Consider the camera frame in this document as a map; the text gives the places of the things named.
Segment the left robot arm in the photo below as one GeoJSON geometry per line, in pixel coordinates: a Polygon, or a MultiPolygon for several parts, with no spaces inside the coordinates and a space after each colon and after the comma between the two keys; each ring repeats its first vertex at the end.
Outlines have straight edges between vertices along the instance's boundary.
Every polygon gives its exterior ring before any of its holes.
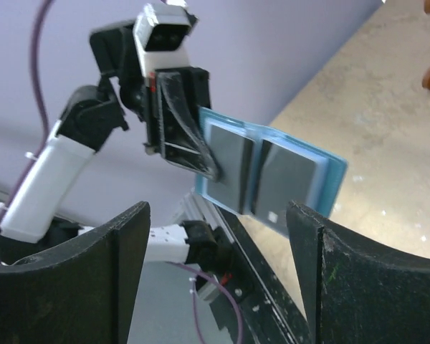
{"type": "Polygon", "coordinates": [[[55,212],[112,132],[128,129],[126,110],[146,125],[147,154],[218,179],[219,168],[198,127],[199,109],[210,104],[209,73],[192,67],[183,48],[191,29],[189,24],[142,29],[126,21],[90,35],[100,81],[72,93],[4,205],[0,262],[13,264],[76,237],[78,228],[55,212]]]}

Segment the blue card holder wallet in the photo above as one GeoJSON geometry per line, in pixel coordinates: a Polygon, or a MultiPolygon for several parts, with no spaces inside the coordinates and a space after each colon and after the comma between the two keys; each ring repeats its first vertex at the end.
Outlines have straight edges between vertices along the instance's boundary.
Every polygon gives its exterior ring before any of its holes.
{"type": "Polygon", "coordinates": [[[200,126],[221,178],[196,177],[195,192],[233,214],[246,214],[287,237],[290,201],[329,216],[347,161],[278,129],[236,120],[207,108],[200,126]]]}

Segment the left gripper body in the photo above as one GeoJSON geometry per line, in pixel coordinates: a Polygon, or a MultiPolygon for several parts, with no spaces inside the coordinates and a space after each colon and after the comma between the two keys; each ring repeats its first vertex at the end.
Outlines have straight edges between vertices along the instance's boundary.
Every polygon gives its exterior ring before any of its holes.
{"type": "MultiPolygon", "coordinates": [[[[204,70],[200,67],[181,67],[163,70],[204,70]]],[[[144,143],[148,155],[159,153],[159,127],[156,101],[156,72],[150,78],[130,78],[120,88],[120,99],[127,109],[135,113],[139,121],[146,124],[147,141],[144,143]]]]}

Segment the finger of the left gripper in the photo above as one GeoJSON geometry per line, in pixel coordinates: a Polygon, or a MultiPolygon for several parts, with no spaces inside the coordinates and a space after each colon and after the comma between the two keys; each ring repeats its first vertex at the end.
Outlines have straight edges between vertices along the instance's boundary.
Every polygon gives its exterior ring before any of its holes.
{"type": "Polygon", "coordinates": [[[219,167],[199,127],[199,110],[211,106],[209,72],[156,72],[159,153],[174,166],[215,181],[219,167]]]}

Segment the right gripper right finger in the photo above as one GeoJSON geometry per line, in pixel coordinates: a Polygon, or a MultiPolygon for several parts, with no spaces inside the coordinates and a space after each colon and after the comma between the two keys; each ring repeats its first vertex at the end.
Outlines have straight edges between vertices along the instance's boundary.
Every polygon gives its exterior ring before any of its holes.
{"type": "Polygon", "coordinates": [[[430,259],[295,202],[286,220],[313,343],[430,343],[430,259]]]}

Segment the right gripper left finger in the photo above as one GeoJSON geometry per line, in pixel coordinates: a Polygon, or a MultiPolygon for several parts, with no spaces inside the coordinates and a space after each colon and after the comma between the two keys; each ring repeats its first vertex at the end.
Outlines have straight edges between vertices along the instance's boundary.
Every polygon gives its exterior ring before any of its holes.
{"type": "Polygon", "coordinates": [[[0,343],[126,343],[151,210],[109,222],[0,266],[0,343]]]}

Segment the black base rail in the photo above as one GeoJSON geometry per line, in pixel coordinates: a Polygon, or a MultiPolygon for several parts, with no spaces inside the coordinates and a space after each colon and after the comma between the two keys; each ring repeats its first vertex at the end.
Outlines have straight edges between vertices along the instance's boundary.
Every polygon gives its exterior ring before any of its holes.
{"type": "Polygon", "coordinates": [[[175,218],[213,229],[225,259],[211,265],[242,315],[242,343],[310,343],[304,316],[237,216],[189,193],[175,218]]]}

